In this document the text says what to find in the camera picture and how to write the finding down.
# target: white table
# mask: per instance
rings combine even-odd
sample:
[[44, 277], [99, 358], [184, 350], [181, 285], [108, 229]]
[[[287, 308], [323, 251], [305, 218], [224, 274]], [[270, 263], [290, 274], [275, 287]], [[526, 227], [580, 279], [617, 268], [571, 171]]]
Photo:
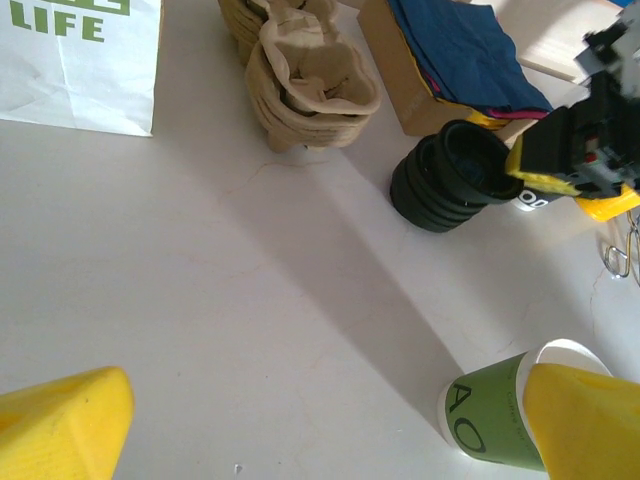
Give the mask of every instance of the white table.
[[153, 139], [0, 124], [0, 389], [123, 366], [118, 479], [545, 478], [452, 451], [439, 390], [558, 337], [640, 381], [640, 290], [570, 200], [412, 227], [415, 143], [385, 97], [349, 148], [271, 153], [216, 3], [167, 2]]

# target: paper cup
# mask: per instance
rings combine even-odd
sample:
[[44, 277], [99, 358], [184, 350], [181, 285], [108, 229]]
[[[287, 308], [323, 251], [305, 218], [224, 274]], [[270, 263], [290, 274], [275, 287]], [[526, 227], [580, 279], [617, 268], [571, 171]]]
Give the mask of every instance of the paper cup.
[[611, 375], [598, 357], [572, 340], [554, 340], [463, 375], [438, 399], [438, 421], [447, 442], [478, 460], [544, 471], [523, 406], [529, 374], [538, 363]]

